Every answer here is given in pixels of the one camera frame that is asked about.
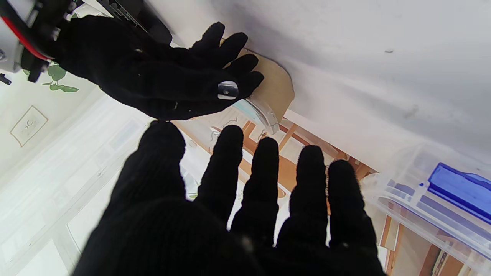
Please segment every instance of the black glove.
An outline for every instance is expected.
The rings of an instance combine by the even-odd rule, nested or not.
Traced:
[[[290,217],[275,248],[279,156],[272,138],[259,141],[228,232],[243,139],[239,127],[223,129],[198,196],[188,202],[179,167],[184,139],[172,123],[153,122],[125,162],[74,275],[384,275],[372,222],[346,161],[328,170],[326,246],[326,167],[317,146],[300,154]]]
[[[258,62],[254,55],[235,60],[247,35],[233,34],[220,46],[224,29],[222,23],[215,23],[190,49],[172,48],[119,20],[86,16],[73,19],[62,31],[58,41],[64,53],[55,61],[151,117],[190,119],[247,98],[264,79],[261,73],[251,72]],[[237,84],[235,99],[218,98],[218,85],[224,81]]]

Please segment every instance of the plastic storage container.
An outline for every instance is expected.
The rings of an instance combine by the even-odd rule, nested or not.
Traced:
[[[491,167],[423,144],[391,160],[365,200],[472,269],[491,275]]]

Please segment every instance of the white wall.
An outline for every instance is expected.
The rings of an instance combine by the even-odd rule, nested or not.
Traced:
[[[3,179],[0,181],[0,189],[1,183],[9,175],[21,169],[44,145],[66,131],[80,114],[103,95],[100,90],[94,91],[97,86],[93,83],[71,74],[67,74],[59,83],[79,88],[74,93],[51,91],[49,86],[42,85],[51,82],[51,77],[46,73],[41,75],[37,83],[28,82],[22,71],[7,73],[7,77],[12,80],[12,84],[0,85],[0,178]],[[10,131],[30,106],[35,106],[43,113],[48,122],[21,147]]]
[[[186,46],[246,32],[292,76],[287,117],[376,169],[425,139],[491,155],[490,1],[149,2]]]

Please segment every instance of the glove finger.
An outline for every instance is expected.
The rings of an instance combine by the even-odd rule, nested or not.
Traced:
[[[243,32],[232,34],[223,44],[215,51],[214,58],[211,61],[214,68],[221,69],[229,62],[237,58],[240,51],[246,45],[248,36]]]
[[[278,170],[278,143],[272,138],[264,138],[259,141],[254,154],[242,207],[235,214],[230,229],[266,247],[273,245],[278,213]]]
[[[244,134],[238,126],[221,132],[206,168],[195,202],[205,206],[224,224],[234,205]]]
[[[252,71],[258,62],[259,59],[253,54],[243,55],[234,60],[227,68],[225,68],[225,71],[230,75],[239,78]]]
[[[281,227],[276,247],[294,243],[325,247],[327,237],[326,166],[322,150],[306,146],[297,163],[297,185],[290,196],[290,217]]]
[[[297,186],[291,195],[290,214],[311,216],[327,223],[326,166],[318,146],[308,145],[300,153]]]
[[[186,143],[172,123],[153,121],[114,186],[106,214],[164,197],[184,198],[179,163]]]
[[[328,169],[328,198],[331,209],[329,246],[356,245],[377,252],[377,237],[372,220],[364,211],[365,203],[356,181],[355,170],[344,160]]]
[[[238,80],[239,96],[243,98],[250,96],[263,80],[264,75],[257,71],[252,71],[249,74],[242,76]]]
[[[221,22],[213,23],[203,34],[201,40],[196,41],[189,49],[193,55],[203,55],[209,53],[213,49],[220,47],[220,41],[225,32],[225,25]]]

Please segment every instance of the metal device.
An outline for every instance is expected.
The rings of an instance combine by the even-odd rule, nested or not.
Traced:
[[[149,33],[160,43],[172,41],[167,27],[144,0],[97,1],[137,31]],[[28,70],[28,80],[36,82],[61,52],[56,39],[70,24],[67,16],[82,4],[82,0],[0,0],[0,69],[13,73]]]

